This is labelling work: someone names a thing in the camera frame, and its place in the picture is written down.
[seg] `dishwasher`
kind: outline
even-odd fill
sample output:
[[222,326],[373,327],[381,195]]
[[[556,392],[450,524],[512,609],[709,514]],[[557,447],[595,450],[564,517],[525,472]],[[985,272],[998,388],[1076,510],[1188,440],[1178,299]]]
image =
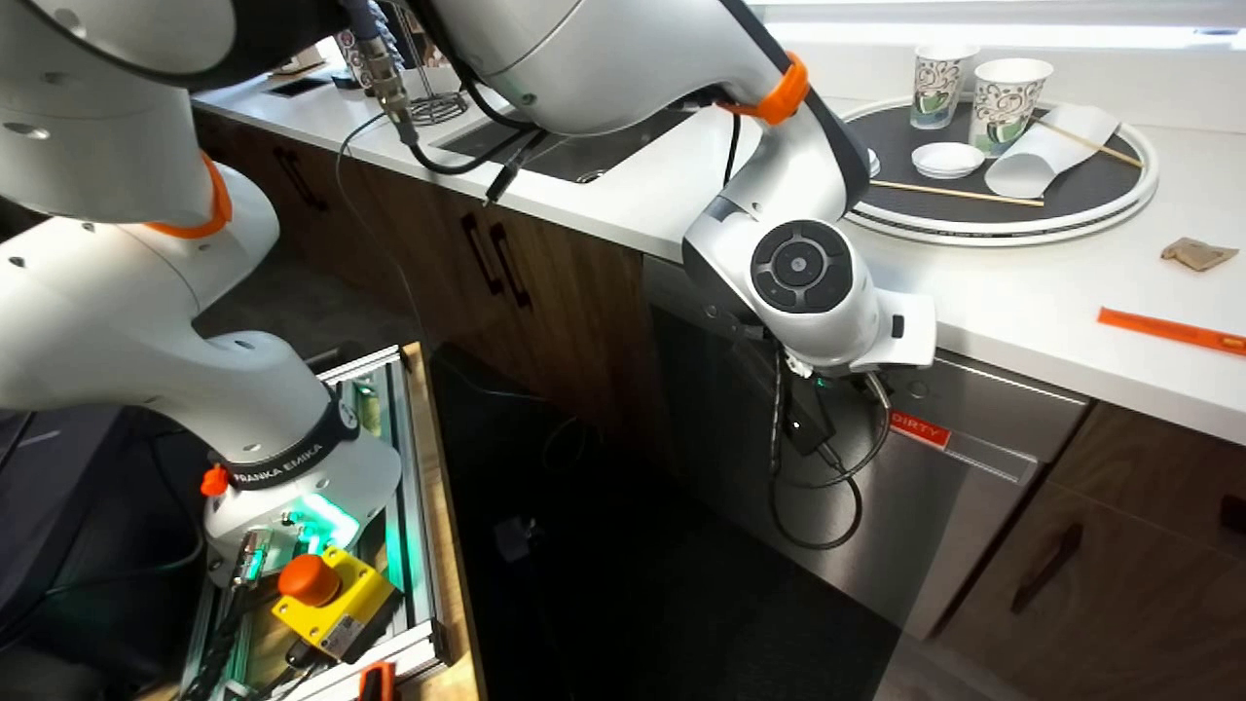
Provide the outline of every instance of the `dishwasher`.
[[[840,548],[810,550],[789,540],[775,519],[794,538],[824,542],[851,527],[855,504],[846,484],[797,489],[780,483],[769,492],[773,345],[758,329],[720,313],[679,265],[647,256],[644,290],[674,427],[677,473],[688,489],[917,639],[934,633],[1089,403],[943,350],[931,369],[880,374],[892,402],[892,433],[855,477],[862,502],[858,528]],[[851,381],[829,385],[820,392],[831,428],[809,400],[814,390],[807,382],[794,383],[787,421],[824,425],[841,463],[855,464],[878,432],[881,410]],[[824,458],[826,446],[802,456],[794,443],[784,441],[784,474],[807,483],[835,474]]]

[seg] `white countertop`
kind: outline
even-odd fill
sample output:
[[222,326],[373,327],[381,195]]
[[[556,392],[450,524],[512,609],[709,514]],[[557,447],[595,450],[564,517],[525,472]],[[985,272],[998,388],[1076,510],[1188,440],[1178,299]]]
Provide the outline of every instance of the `white countertop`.
[[[331,86],[295,97],[264,93],[277,83],[255,78],[201,92],[194,103],[331,149],[379,112],[360,92]],[[860,105],[829,102],[836,111]],[[421,139],[441,143],[483,118],[472,107],[422,128]],[[1111,306],[1246,335],[1246,254],[1205,273],[1159,256],[1181,235],[1246,248],[1246,136],[1140,128],[1160,154],[1159,191],[1131,219],[1101,233],[1038,247],[971,249],[837,225],[878,286],[934,296],[939,346],[1246,445],[1246,359],[1095,320],[1100,306]],[[729,115],[703,110],[592,183],[521,172],[500,203],[678,261],[684,228],[720,189],[729,136]],[[746,123],[736,162],[748,158],[758,136]],[[478,197],[500,169],[487,163],[460,177],[434,174],[385,121],[360,133],[351,152]],[[426,152],[447,163],[462,159],[435,147]]]

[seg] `orange ring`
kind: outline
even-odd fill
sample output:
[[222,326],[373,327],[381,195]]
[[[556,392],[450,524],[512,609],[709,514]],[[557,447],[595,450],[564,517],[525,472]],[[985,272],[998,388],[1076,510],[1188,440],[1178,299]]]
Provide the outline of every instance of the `orange ring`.
[[229,191],[226,189],[226,181],[221,177],[221,171],[207,153],[199,152],[203,163],[208,166],[208,177],[212,178],[212,218],[197,227],[182,228],[159,222],[147,222],[147,225],[167,235],[177,238],[204,238],[223,229],[233,219],[233,200],[229,199]]
[[761,102],[751,106],[719,102],[718,106],[734,115],[758,117],[770,126],[781,123],[787,117],[795,115],[796,110],[800,108],[800,103],[809,95],[809,68],[791,51],[787,51],[787,57],[791,59],[787,72],[782,75],[779,85]]

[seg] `white bowl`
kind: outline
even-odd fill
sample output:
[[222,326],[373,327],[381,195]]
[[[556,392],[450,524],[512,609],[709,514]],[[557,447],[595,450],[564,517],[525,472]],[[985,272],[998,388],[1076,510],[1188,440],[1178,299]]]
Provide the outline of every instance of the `white bowl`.
[[986,153],[968,143],[939,141],[913,149],[917,172],[937,179],[964,177],[982,166]]

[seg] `chopstick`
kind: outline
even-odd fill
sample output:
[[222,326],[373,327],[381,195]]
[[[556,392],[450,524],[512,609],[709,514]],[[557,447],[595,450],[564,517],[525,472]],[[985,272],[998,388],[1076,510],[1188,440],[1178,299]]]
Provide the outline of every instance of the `chopstick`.
[[908,184],[906,182],[888,182],[886,179],[871,179],[870,184],[880,187],[892,187],[895,189],[912,189],[913,192],[928,192],[931,194],[951,194],[952,197],[966,197],[969,199],[986,199],[988,202],[1003,202],[1006,204],[1024,204],[1027,207],[1042,207],[1042,199],[1018,199],[1015,197],[1001,197],[998,194],[982,194],[981,192],[966,192],[963,189],[943,189],[942,187],[926,187],[925,184]]
[[1136,168],[1141,168],[1143,167],[1143,162],[1141,161],[1139,161],[1138,158],[1135,158],[1133,156],[1126,156],[1126,154],[1121,153],[1120,151],[1116,151],[1115,148],[1109,148],[1109,147],[1106,147],[1106,146],[1104,146],[1101,143],[1095,143],[1094,141],[1090,141],[1089,138],[1085,138],[1083,136],[1078,136],[1078,134],[1073,133],[1072,131],[1064,131],[1063,128],[1060,128],[1058,126],[1052,126],[1052,125],[1044,122],[1043,120],[1034,120],[1034,123],[1043,125],[1047,128],[1054,131],[1055,133],[1059,133],[1060,136],[1064,136],[1067,138],[1072,138],[1073,141],[1077,141],[1078,143],[1085,146],[1087,148],[1094,148],[1095,151],[1101,151],[1101,152],[1111,156],[1113,158],[1116,158],[1118,161],[1124,161],[1124,162],[1126,162],[1130,166],[1134,166]]

